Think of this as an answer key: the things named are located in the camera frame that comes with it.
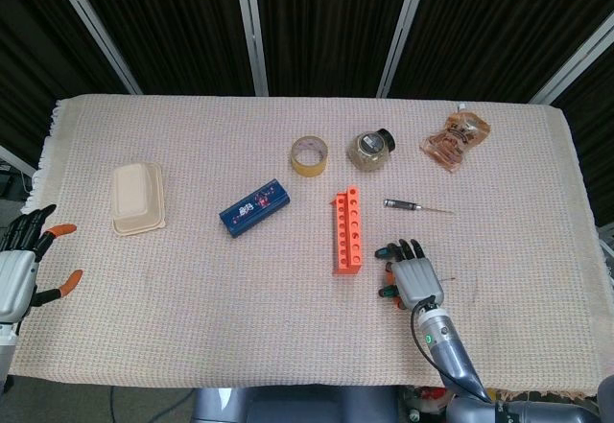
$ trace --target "black curtain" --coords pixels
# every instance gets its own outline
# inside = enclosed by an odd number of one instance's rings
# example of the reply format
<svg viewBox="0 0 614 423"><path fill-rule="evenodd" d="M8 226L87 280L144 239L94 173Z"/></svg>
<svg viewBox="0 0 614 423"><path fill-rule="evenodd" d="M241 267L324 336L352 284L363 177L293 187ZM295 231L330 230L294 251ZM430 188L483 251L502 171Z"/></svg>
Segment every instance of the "black curtain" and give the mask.
<svg viewBox="0 0 614 423"><path fill-rule="evenodd" d="M89 0L148 94L253 95L239 0Z"/></svg>
<svg viewBox="0 0 614 423"><path fill-rule="evenodd" d="M614 0L421 0L390 96L527 102Z"/></svg>
<svg viewBox="0 0 614 423"><path fill-rule="evenodd" d="M0 145L36 166L57 99L126 89L67 0L0 9Z"/></svg>
<svg viewBox="0 0 614 423"><path fill-rule="evenodd" d="M558 97L597 224L614 222L614 45Z"/></svg>
<svg viewBox="0 0 614 423"><path fill-rule="evenodd" d="M375 97L403 0L258 0L269 92Z"/></svg>

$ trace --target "orange fingertip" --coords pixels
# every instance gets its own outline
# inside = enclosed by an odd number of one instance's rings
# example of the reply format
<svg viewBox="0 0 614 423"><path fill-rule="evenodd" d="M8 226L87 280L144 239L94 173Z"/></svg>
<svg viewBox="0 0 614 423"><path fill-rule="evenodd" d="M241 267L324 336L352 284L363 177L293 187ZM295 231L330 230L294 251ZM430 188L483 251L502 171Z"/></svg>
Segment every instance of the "orange fingertip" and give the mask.
<svg viewBox="0 0 614 423"><path fill-rule="evenodd" d="M63 236L64 234L74 233L77 227L71 223L59 224L49 228L47 231L56 237Z"/></svg>
<svg viewBox="0 0 614 423"><path fill-rule="evenodd" d="M61 296L67 296L73 292L73 290L77 287L77 284L79 284L79 281L81 281L81 276L83 276L83 270L73 271L73 273L68 276L66 282L59 286L59 293Z"/></svg>

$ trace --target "robotic arm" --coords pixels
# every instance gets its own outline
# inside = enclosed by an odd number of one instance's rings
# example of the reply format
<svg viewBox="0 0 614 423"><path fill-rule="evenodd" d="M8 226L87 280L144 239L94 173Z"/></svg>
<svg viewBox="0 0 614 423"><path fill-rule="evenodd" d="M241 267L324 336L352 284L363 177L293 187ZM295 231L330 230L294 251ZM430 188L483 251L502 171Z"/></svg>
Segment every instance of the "robotic arm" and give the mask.
<svg viewBox="0 0 614 423"><path fill-rule="evenodd" d="M66 296L79 284L83 272L74 271L58 287L36 291L38 264L54 240L77 229L61 224L40 231L45 220L56 210L54 204L14 220L0 241L0 397L17 346L19 326L31 307L39 307Z"/></svg>
<svg viewBox="0 0 614 423"><path fill-rule="evenodd" d="M440 307L443 303L443 289L420 244L411 240L410 246L400 240L399 245L389 244L376 252L379 258L393 258L395 263L387 264L387 271L393 276L390 284L380 290L380 296L399 296L406 308L412 310L411 327L413 340L424 358L441 376L446 388L456 394L448 406L446 417L449 423L612 423L602 405L602 419L594 413L574 405L541 402L491 402L480 377L467 355L461 338L448 316ZM424 352L415 334L415 316L432 359ZM603 394L612 395L609 389L600 387Z"/></svg>

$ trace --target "glass jar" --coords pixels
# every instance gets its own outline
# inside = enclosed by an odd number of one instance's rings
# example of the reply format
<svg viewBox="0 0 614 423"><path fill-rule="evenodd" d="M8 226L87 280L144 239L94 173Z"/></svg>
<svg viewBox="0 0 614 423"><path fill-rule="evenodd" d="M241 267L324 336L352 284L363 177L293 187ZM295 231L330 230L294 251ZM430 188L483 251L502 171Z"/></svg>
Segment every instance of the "glass jar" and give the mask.
<svg viewBox="0 0 614 423"><path fill-rule="evenodd" d="M347 148L347 156L364 172L374 171L384 165L394 151L392 134L386 129L363 132Z"/></svg>

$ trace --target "metal frame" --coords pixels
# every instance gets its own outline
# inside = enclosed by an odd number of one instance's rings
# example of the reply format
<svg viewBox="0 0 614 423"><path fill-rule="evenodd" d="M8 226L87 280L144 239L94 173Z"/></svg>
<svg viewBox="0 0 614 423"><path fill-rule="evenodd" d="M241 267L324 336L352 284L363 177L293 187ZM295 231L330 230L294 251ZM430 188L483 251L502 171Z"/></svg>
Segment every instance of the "metal frame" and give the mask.
<svg viewBox="0 0 614 423"><path fill-rule="evenodd" d="M410 29L412 28L413 19L415 18L415 13L419 4L420 0L403 1L403 7L401 8L401 13L399 13L399 19L396 22L396 30L392 37L386 65L384 66L380 85L377 89L376 97L378 99L388 97L390 86L392 85L394 74L396 73L396 67L399 64L399 60L401 60L401 54L403 54L403 49L405 48L405 43L410 34Z"/></svg>
<svg viewBox="0 0 614 423"><path fill-rule="evenodd" d="M20 157L14 155L9 150L0 145L0 159L5 160L9 164L11 164L15 169L21 171L24 175L32 177L36 169L28 164L26 161L21 159Z"/></svg>
<svg viewBox="0 0 614 423"><path fill-rule="evenodd" d="M529 101L549 105L614 43L614 12L579 46L576 52Z"/></svg>
<svg viewBox="0 0 614 423"><path fill-rule="evenodd" d="M253 89L257 97L269 97L269 83L267 82L267 66L262 45L262 31L260 30L258 0L239 0L239 5L241 6L241 16L243 17L243 29L246 34Z"/></svg>
<svg viewBox="0 0 614 423"><path fill-rule="evenodd" d="M103 22L87 0L68 0L72 7L77 12L77 15L82 20L83 25L100 47L100 50L105 55L111 67L117 73L122 84L126 87L130 94L142 94L143 91L139 87L136 79L132 75L124 58L106 32Z"/></svg>

